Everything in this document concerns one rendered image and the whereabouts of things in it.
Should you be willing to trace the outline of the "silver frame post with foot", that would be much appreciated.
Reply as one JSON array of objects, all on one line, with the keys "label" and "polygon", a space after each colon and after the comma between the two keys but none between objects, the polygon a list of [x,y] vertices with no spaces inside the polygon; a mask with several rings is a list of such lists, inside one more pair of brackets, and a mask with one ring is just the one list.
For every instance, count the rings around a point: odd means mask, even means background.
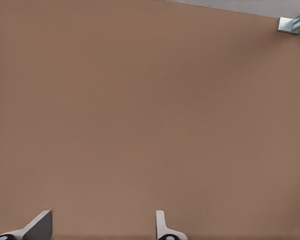
[{"label": "silver frame post with foot", "polygon": [[280,17],[277,30],[290,34],[300,35],[300,15],[295,18]]}]

